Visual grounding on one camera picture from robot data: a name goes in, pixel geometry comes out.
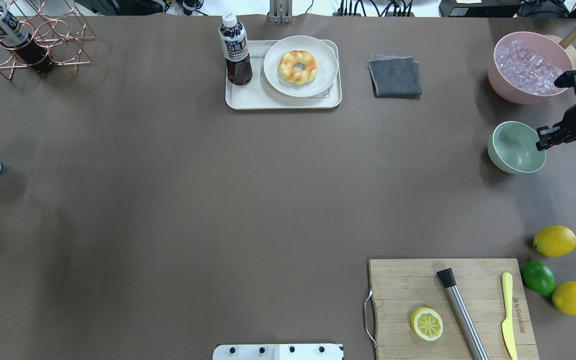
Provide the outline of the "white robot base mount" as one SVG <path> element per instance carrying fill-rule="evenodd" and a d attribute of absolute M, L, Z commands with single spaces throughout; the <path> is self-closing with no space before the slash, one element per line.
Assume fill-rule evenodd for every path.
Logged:
<path fill-rule="evenodd" d="M 343 360 L 342 344 L 332 342 L 293 342 L 268 344 L 221 344 L 213 360 Z"/>

